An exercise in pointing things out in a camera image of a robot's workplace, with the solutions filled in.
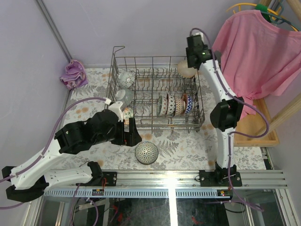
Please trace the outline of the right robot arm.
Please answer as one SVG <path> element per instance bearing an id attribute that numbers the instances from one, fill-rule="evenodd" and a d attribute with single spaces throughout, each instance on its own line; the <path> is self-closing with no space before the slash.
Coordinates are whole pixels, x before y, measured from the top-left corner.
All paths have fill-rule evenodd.
<path id="1" fill-rule="evenodd" d="M 213 51 L 203 43 L 200 34 L 187 38 L 186 56 L 189 68 L 195 68 L 204 75 L 214 95 L 216 106 L 210 113 L 210 121 L 217 132 L 218 152 L 214 170 L 215 182 L 224 186 L 236 174 L 231 162 L 234 146 L 234 132 L 243 110 L 243 98 L 236 97 L 215 59 Z"/>

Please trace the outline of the aluminium frame rail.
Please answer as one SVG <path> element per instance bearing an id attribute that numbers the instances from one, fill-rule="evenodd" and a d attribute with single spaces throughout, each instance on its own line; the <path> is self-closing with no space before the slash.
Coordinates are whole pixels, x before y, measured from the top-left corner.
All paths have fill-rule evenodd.
<path id="1" fill-rule="evenodd" d="M 238 170 L 230 177 L 235 188 L 246 189 L 286 189 L 287 181 L 280 170 Z M 215 181 L 215 175 L 207 170 L 118 170 L 109 180 L 118 188 L 217 188 L 229 187 L 228 178 Z"/>

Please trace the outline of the teal clothes hanger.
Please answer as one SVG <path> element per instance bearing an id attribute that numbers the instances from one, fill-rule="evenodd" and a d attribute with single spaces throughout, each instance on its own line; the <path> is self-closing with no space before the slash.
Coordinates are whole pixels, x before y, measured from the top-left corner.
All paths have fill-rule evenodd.
<path id="1" fill-rule="evenodd" d="M 255 10 L 259 10 L 261 12 L 261 15 L 265 18 L 266 21 L 272 24 L 288 24 L 294 31 L 298 31 L 298 29 L 287 19 L 272 13 L 269 11 L 267 6 L 264 6 L 262 4 L 258 4 L 254 8 Z"/>

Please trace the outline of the brown lattice patterned bowl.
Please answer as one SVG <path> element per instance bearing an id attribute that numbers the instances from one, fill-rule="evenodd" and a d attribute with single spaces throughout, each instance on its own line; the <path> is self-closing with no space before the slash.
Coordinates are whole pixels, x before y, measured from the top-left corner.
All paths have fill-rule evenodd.
<path id="1" fill-rule="evenodd" d="M 179 98 L 175 97 L 175 116 L 180 116 L 184 112 L 184 101 Z"/>

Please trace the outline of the black patterned bowl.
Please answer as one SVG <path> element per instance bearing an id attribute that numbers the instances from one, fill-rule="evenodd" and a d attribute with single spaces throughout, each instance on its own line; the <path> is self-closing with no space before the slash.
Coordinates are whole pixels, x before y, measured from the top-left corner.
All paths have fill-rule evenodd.
<path id="1" fill-rule="evenodd" d="M 135 148 L 135 157 L 143 165 L 153 164 L 159 155 L 157 146 L 152 142 L 141 142 Z"/>

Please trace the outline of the white bowl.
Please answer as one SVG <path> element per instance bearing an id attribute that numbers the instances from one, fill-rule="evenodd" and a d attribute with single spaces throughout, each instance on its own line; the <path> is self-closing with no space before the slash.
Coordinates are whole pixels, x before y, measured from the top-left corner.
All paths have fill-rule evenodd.
<path id="1" fill-rule="evenodd" d="M 175 105 L 175 96 L 167 94 L 167 115 L 174 116 L 176 105 Z"/>
<path id="2" fill-rule="evenodd" d="M 162 108 L 161 108 L 162 115 L 166 115 L 167 111 L 168 111 L 168 98 L 162 97 Z"/>

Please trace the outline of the yellow clothes hanger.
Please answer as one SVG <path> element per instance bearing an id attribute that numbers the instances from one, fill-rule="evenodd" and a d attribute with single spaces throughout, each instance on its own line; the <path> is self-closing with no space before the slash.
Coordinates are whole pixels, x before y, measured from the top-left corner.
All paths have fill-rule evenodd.
<path id="1" fill-rule="evenodd" d="M 272 5 L 265 6 L 264 4 L 254 4 L 241 2 L 229 7 L 226 11 L 232 11 L 233 14 L 242 11 L 243 6 L 249 6 L 252 10 L 260 11 L 262 17 L 270 24 L 277 26 L 281 24 L 286 24 L 292 28 L 295 32 L 300 32 L 301 29 L 294 23 L 290 22 L 282 13 L 284 12 L 283 0 L 276 0 L 272 2 Z"/>

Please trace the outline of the floral table mat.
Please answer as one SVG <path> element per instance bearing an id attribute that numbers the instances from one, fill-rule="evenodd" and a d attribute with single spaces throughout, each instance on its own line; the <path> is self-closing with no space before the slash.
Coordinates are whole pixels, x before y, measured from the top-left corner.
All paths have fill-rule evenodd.
<path id="1" fill-rule="evenodd" d="M 109 68 L 86 69 L 88 84 L 71 92 L 67 107 L 88 97 L 106 97 Z M 163 92 L 137 94 L 129 105 L 133 110 L 142 142 L 151 142 L 158 148 L 158 158 L 150 165 L 143 165 L 135 157 L 135 147 L 112 145 L 110 142 L 92 146 L 61 162 L 57 169 L 76 168 L 86 161 L 97 161 L 103 170 L 213 170 L 217 159 L 217 134 L 211 125 L 209 111 L 215 106 L 214 95 L 203 75 L 199 75 L 198 101 L 201 116 L 200 128 L 182 127 L 194 122 L 194 113 L 187 117 L 157 117 L 157 101 Z M 84 121 L 104 109 L 104 102 L 89 100 L 73 106 L 64 116 L 62 126 Z M 265 170 L 259 147 L 234 147 L 231 163 L 237 170 Z"/>

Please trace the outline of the grey dotted bowl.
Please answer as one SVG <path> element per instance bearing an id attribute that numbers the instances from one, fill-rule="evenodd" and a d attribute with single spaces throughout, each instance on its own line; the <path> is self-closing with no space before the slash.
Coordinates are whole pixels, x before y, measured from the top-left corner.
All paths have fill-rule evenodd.
<path id="1" fill-rule="evenodd" d="M 115 94 L 117 101 L 122 101 L 126 105 L 130 105 L 134 99 L 134 92 L 130 89 L 121 89 Z"/>

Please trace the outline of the yellow floral bowl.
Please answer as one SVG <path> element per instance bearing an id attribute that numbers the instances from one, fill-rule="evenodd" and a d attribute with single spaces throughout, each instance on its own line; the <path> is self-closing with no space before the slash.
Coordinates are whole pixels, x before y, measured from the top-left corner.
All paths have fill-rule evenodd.
<path id="1" fill-rule="evenodd" d="M 123 120 L 124 124 L 128 125 L 129 124 L 129 119 L 134 117 L 134 111 L 130 107 L 126 107 L 123 111 Z"/>

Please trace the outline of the blue zigzag bowl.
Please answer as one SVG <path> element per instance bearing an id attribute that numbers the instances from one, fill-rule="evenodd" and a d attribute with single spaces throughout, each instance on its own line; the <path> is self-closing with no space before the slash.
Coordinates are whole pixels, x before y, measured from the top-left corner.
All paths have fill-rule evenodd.
<path id="1" fill-rule="evenodd" d="M 186 109 L 185 109 L 185 113 L 186 114 L 190 114 L 193 108 L 193 99 L 190 95 L 186 95 Z"/>

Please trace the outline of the red diamond patterned bowl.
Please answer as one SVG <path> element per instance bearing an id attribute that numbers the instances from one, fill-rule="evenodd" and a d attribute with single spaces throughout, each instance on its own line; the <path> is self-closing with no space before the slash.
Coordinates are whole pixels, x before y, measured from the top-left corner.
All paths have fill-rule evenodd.
<path id="1" fill-rule="evenodd" d="M 185 102 L 185 103 L 187 103 L 187 94 L 186 93 L 183 93 L 183 95 L 182 95 L 182 100 Z"/>

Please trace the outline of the green diamond patterned bowl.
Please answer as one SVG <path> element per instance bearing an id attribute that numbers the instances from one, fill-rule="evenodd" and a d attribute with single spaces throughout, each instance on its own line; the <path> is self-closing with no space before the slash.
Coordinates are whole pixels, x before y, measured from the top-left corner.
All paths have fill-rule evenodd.
<path id="1" fill-rule="evenodd" d="M 159 96 L 158 101 L 157 101 L 157 116 L 163 116 L 161 113 L 161 108 L 162 108 L 162 95 Z"/>

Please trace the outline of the pink t-shirt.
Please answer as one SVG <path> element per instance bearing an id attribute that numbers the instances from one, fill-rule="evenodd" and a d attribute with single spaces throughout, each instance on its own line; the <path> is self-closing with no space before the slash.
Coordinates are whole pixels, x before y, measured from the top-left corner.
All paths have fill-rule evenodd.
<path id="1" fill-rule="evenodd" d="M 232 15 L 213 44 L 221 71 L 237 97 L 252 105 L 280 96 L 301 73 L 301 33 L 275 27 L 258 10 Z"/>

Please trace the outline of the cream bowl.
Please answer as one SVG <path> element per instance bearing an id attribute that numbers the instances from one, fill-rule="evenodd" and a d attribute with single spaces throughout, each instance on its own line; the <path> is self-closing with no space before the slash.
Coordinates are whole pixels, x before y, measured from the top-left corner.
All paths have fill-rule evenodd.
<path id="1" fill-rule="evenodd" d="M 192 78 L 197 73 L 197 70 L 193 67 L 188 67 L 188 61 L 182 60 L 177 65 L 177 71 L 183 78 Z"/>

